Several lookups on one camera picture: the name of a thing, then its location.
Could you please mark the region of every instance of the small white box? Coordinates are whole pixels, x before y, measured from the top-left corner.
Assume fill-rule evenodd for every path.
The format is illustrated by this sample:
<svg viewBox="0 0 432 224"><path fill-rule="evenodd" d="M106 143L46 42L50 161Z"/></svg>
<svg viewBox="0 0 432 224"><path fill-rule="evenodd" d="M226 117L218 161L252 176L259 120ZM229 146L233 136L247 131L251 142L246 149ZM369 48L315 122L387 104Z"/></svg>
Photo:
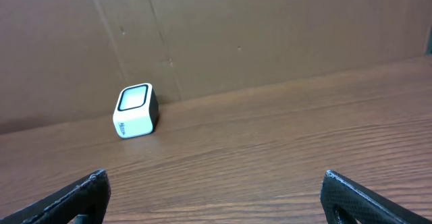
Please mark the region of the small white box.
<svg viewBox="0 0 432 224"><path fill-rule="evenodd" d="M150 83L122 90L115 106L113 122L117 134L131 138L150 134L159 118L159 105Z"/></svg>

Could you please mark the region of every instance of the wooden tabletop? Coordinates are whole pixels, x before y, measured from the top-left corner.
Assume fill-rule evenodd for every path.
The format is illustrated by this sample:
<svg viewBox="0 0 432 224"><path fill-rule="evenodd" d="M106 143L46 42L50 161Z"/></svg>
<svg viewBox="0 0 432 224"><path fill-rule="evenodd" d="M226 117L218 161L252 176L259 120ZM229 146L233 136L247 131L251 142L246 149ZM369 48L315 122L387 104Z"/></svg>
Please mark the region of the wooden tabletop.
<svg viewBox="0 0 432 224"><path fill-rule="evenodd" d="M0 217L104 168L106 223L326 223L333 169L432 219L432 58L161 107L154 134L111 116L0 136Z"/></svg>

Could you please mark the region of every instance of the brown wall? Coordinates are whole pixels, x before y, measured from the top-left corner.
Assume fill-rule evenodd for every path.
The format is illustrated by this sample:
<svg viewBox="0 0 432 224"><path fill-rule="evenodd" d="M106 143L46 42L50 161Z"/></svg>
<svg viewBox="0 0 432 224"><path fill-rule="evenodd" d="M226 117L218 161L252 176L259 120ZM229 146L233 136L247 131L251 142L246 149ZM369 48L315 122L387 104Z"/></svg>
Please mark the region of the brown wall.
<svg viewBox="0 0 432 224"><path fill-rule="evenodd" d="M415 57L432 0L0 0L0 133Z"/></svg>

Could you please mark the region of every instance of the logo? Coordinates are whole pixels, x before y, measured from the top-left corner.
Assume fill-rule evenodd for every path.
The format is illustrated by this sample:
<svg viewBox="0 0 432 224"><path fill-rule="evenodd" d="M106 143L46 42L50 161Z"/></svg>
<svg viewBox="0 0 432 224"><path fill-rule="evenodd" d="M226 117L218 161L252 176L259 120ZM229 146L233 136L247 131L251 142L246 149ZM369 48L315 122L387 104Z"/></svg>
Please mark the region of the logo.
<svg viewBox="0 0 432 224"><path fill-rule="evenodd" d="M126 134L126 131L124 130L124 123L119 123L120 131L124 135Z"/></svg>

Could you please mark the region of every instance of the cube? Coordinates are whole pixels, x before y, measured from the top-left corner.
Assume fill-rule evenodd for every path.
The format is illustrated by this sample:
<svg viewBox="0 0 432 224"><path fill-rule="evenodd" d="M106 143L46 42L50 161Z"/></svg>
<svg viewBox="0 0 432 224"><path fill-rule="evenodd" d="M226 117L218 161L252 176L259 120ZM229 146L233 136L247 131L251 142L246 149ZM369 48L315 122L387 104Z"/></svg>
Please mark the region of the cube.
<svg viewBox="0 0 432 224"><path fill-rule="evenodd" d="M150 83L122 90L113 114L115 131L121 138L150 134L159 118L159 105Z"/></svg>

